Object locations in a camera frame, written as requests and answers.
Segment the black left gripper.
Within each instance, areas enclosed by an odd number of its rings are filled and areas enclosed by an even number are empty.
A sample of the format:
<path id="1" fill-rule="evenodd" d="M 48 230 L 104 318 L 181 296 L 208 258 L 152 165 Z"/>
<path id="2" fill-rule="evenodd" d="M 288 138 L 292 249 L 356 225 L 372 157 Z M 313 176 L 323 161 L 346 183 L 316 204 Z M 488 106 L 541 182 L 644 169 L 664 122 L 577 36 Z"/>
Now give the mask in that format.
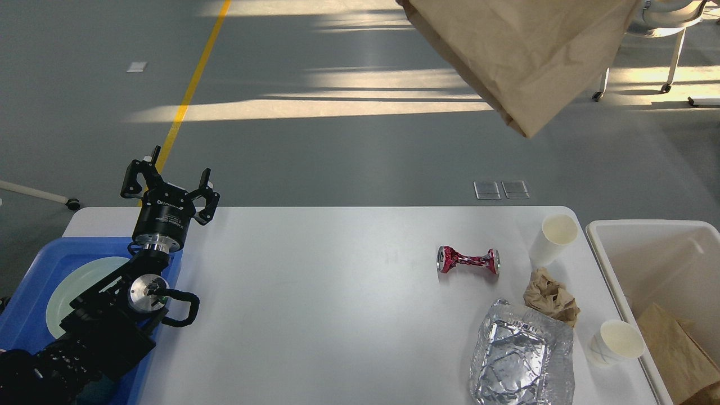
<path id="1" fill-rule="evenodd" d="M 183 249 L 191 219 L 205 226 L 214 218 L 221 196 L 209 181 L 211 169 L 206 168 L 200 184 L 194 191 L 169 188 L 157 170 L 161 146 L 156 145 L 151 155 L 134 159 L 126 169 L 120 197 L 142 200 L 141 212 L 133 230 L 133 242 L 142 245 L 152 239 L 160 239 L 169 246 L 170 252 Z M 203 199 L 202 208 L 195 201 Z"/>

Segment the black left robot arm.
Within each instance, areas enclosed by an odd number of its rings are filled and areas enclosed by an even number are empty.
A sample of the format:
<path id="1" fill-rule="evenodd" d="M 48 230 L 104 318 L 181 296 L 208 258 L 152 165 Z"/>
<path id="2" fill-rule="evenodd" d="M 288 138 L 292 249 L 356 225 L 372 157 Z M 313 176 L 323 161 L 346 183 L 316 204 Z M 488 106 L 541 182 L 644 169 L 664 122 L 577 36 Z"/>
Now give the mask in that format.
<path id="1" fill-rule="evenodd" d="M 55 341 L 35 354 L 2 352 L 3 404 L 69 404 L 91 382 L 131 372 L 154 349 L 158 325 L 181 328 L 195 321 L 200 298 L 170 287 L 162 272 L 185 246 L 190 222 L 213 220 L 220 197 L 209 168 L 193 191 L 165 182 L 156 167 L 159 155 L 155 146 L 124 175 L 121 197 L 141 201 L 129 260 L 72 299 Z"/>

